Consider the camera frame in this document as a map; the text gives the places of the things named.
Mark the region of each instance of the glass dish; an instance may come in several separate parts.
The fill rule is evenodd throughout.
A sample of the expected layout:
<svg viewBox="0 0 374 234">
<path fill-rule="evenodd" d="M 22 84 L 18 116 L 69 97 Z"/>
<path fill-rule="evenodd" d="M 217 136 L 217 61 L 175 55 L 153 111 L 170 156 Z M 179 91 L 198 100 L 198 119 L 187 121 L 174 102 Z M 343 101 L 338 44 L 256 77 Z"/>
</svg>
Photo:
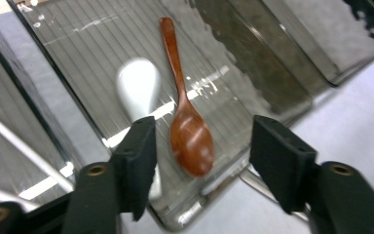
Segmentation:
<svg viewBox="0 0 374 234">
<path fill-rule="evenodd" d="M 24 2 L 19 8 L 12 1 L 10 4 L 32 37 L 36 36 L 41 53 L 48 56 L 46 62 L 76 98 L 76 105 L 87 121 L 93 123 L 98 135 L 95 140 L 109 151 L 119 144 L 131 125 L 118 100 L 117 70 L 135 57 L 150 59 L 158 67 L 162 87 L 152 114 L 157 119 L 163 195 L 150 201 L 150 210 L 168 230 L 180 230 L 189 224 L 247 166 L 252 115 L 269 116 L 289 124 L 311 107 L 308 89 L 294 77 L 296 73 L 289 72 L 227 1 L 223 14 L 230 19 L 230 27 L 238 29 L 240 34 L 236 36 L 217 29 L 223 22 L 205 21 L 200 6 L 181 0 L 56 0 L 38 1 L 35 6 Z M 1 15 L 0 21 L 11 19 L 10 15 Z M 168 126 L 177 94 L 159 30 L 161 17 L 174 20 L 187 92 L 207 122 L 215 143 L 213 169 L 201 178 L 186 175 L 169 147 Z M 268 22 L 278 28 L 275 20 Z M 4 23 L 0 23 L 3 34 L 8 30 L 4 28 Z M 241 43 L 232 47 L 235 41 Z M 21 62 L 21 66 L 28 66 L 24 60 Z M 43 81 L 34 81 L 25 89 L 48 101 L 45 92 L 31 92 L 34 87 L 39 90 L 43 86 L 40 82 Z M 53 102 L 63 101 L 53 97 Z"/>
</svg>

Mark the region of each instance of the spoon bowl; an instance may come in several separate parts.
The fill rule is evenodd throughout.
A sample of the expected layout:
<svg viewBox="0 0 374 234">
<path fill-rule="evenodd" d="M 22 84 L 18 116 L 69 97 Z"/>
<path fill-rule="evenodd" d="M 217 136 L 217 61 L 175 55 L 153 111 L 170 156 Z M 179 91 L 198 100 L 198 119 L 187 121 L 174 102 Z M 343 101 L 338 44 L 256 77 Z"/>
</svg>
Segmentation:
<svg viewBox="0 0 374 234">
<path fill-rule="evenodd" d="M 171 149 L 178 164 L 191 176 L 204 176 L 214 162 L 214 143 L 202 116 L 187 98 L 172 19 L 160 26 L 178 91 L 178 107 L 169 129 Z"/>
</svg>

